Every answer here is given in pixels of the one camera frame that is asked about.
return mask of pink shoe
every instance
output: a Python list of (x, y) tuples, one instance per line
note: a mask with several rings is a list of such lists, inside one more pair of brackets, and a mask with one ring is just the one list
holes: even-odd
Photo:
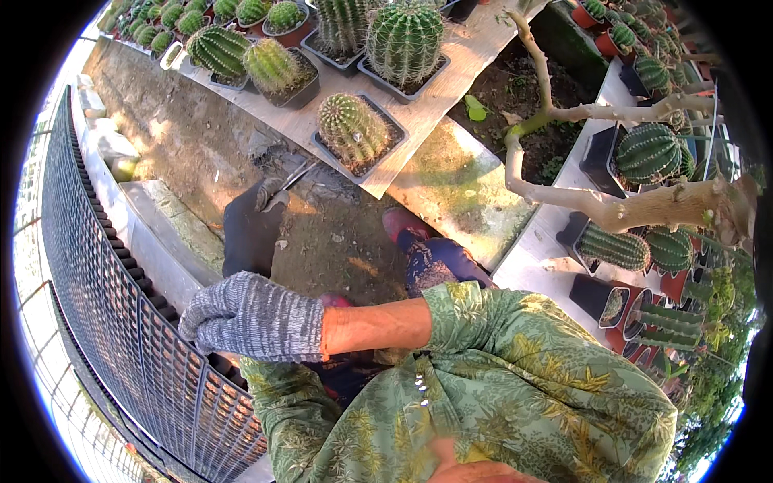
[(332, 292), (325, 292), (319, 296), (319, 300), (322, 301), (324, 307), (355, 307), (355, 305), (349, 301), (348, 298), (343, 295), (334, 294)]
[(429, 225), (405, 208), (389, 208), (381, 216), (381, 223), (383, 223), (386, 234), (392, 243), (397, 243), (397, 235), (406, 228), (411, 228), (425, 240), (430, 238)]

